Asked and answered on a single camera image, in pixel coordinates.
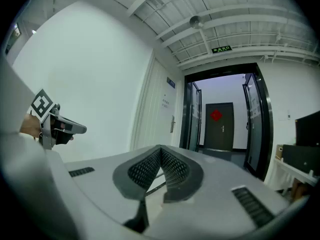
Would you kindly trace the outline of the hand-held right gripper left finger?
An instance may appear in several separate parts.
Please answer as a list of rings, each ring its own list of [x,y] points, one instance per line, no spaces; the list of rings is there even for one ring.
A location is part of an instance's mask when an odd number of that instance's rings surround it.
[[[134,217],[123,225],[138,233],[149,226],[146,196],[160,168],[161,146],[156,145],[120,164],[113,172],[113,183],[122,196],[137,201]]]

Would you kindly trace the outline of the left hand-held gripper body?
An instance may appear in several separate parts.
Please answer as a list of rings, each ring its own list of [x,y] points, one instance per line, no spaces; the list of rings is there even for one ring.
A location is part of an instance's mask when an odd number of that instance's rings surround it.
[[[60,116],[60,104],[54,103],[46,91],[40,89],[30,105],[29,114],[39,120],[38,142],[45,150],[55,145],[66,145],[74,139],[73,133],[66,132],[66,119]]]

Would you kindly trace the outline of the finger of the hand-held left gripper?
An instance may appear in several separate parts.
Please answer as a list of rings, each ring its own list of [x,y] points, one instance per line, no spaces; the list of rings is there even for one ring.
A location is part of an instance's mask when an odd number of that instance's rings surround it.
[[[87,127],[74,122],[68,118],[60,117],[60,121],[63,124],[62,131],[68,134],[85,134],[87,132]]]

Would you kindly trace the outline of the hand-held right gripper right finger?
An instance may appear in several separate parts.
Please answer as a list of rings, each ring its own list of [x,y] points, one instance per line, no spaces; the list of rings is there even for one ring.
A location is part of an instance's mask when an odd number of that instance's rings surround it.
[[[202,186],[204,171],[193,159],[162,145],[160,160],[167,189],[164,203],[186,201]]]

